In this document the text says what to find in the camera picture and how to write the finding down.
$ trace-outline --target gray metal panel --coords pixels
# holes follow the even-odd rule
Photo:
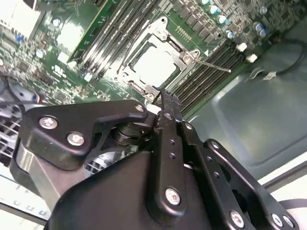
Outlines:
[[[307,41],[306,28],[303,21],[288,37]],[[299,47],[278,45],[255,66],[282,70],[299,53]],[[307,59],[294,74],[248,77],[236,77],[189,121],[202,140],[217,139],[259,179],[307,151]]]

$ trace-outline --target electrolytic capacitor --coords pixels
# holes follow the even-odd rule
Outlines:
[[[201,5],[207,5],[209,2],[209,0],[200,0]]]
[[[233,32],[231,32],[230,30],[226,31],[226,37],[229,39],[234,38],[235,34]]]
[[[260,36],[260,37],[266,37],[268,35],[268,31],[263,29],[261,31],[258,31],[257,34]]]
[[[227,18],[224,15],[220,15],[218,16],[217,21],[219,24],[225,24],[227,21]]]
[[[257,32],[260,32],[261,30],[263,30],[264,26],[259,23],[259,22],[255,22],[253,25],[253,29]]]
[[[268,8],[267,8],[267,7],[262,6],[262,7],[260,8],[260,14],[266,14],[267,12],[268,12]]]
[[[210,14],[216,14],[218,12],[219,12],[219,8],[217,8],[217,6],[214,6],[214,5],[210,6],[210,8],[209,8]]]

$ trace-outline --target silver screw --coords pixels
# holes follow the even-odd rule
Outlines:
[[[185,56],[185,57],[183,58],[183,60],[184,60],[184,62],[185,62],[186,64],[190,64],[190,63],[192,62],[192,58],[189,57],[189,56]]]
[[[164,116],[168,119],[168,120],[171,120],[172,119],[172,116],[171,116],[171,114],[164,114]]]
[[[165,196],[169,203],[172,205],[179,205],[180,204],[180,195],[179,193],[173,188],[167,188],[165,190]]]
[[[230,211],[230,217],[235,225],[237,225],[239,228],[244,228],[244,220],[238,212]]]
[[[275,224],[277,224],[279,227],[283,226],[282,220],[275,213],[272,213],[272,218],[273,218]]]
[[[193,129],[192,125],[190,125],[189,123],[186,123],[186,127],[187,127],[188,129]]]
[[[283,219],[286,221],[288,225],[290,225],[291,228],[294,228],[294,223],[289,217],[287,217],[286,215],[283,215]]]
[[[139,105],[139,104],[136,105],[135,108],[136,108],[138,111],[140,111],[140,112],[144,112],[143,107],[142,107],[141,105]]]
[[[84,137],[79,133],[69,133],[67,141],[74,146],[81,146],[85,142]]]
[[[56,119],[52,117],[43,117],[39,120],[39,124],[41,127],[46,129],[54,129],[58,126],[58,122]]]
[[[212,145],[213,145],[213,147],[215,147],[216,149],[218,149],[218,148],[219,148],[219,145],[218,145],[216,142],[212,141],[212,142],[211,142],[211,144],[212,144]]]

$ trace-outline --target wire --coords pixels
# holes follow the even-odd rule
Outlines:
[[[306,57],[306,51],[307,51],[307,43],[297,40],[297,39],[275,39],[274,42],[276,43],[284,43],[284,44],[291,44],[291,45],[298,45],[300,47],[302,47],[301,53],[298,57],[298,59],[288,68],[283,69],[281,71],[276,71],[276,73],[274,73],[276,76],[282,76],[285,75],[287,73],[293,72],[295,69],[297,69],[298,67],[300,67],[300,65],[302,64],[302,62],[304,61],[305,57]],[[260,68],[261,70],[258,71],[259,68],[256,68],[252,71],[252,73],[250,74],[249,79],[254,79],[256,76],[258,76],[260,73],[264,74],[264,75],[268,75],[271,72],[275,72],[273,70],[269,71],[263,68]]]
[[[306,57],[306,49],[307,49],[307,44],[303,41],[297,40],[297,39],[284,39],[281,41],[278,41],[279,43],[285,43],[285,44],[293,44],[293,45],[299,45],[302,47],[302,51],[298,59],[293,63],[290,67],[281,70],[279,72],[276,72],[276,75],[284,75],[287,74],[295,69],[297,69],[303,62],[303,60]]]

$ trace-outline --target green circuit board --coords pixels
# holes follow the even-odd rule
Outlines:
[[[81,71],[84,70],[84,62],[80,59],[82,54],[106,29],[124,2],[127,2],[131,12],[138,12],[136,7],[141,4],[139,1],[135,1],[135,8],[129,5],[134,4],[134,1],[127,0],[99,1],[100,7],[97,1],[91,0],[63,2],[56,9],[40,13],[31,39],[17,40],[19,33],[2,26],[0,70],[14,76],[29,90],[43,94],[45,100],[53,104],[119,99],[147,102],[140,91],[121,81],[116,75],[116,68],[113,68],[121,62],[141,28],[136,28],[135,33],[127,36],[126,43],[123,39],[122,43],[116,43],[114,47],[123,48],[113,53],[116,54],[114,61],[99,78],[96,79],[94,74],[92,79],[86,80],[86,72]],[[218,8],[218,12],[211,14],[210,7],[213,5]],[[263,6],[268,10],[265,14],[260,13]],[[169,34],[186,50],[199,49],[200,59],[206,60],[229,39],[226,31],[231,31],[234,39],[242,37],[250,49],[260,56],[271,45],[268,42],[270,34],[286,32],[305,14],[305,7],[295,1],[210,0],[202,5],[196,0],[159,0],[148,10],[144,21],[150,24],[166,17]],[[226,17],[225,23],[219,23],[220,16]],[[255,22],[265,27],[266,36],[261,37],[255,31]],[[198,66],[193,66],[190,73]]]

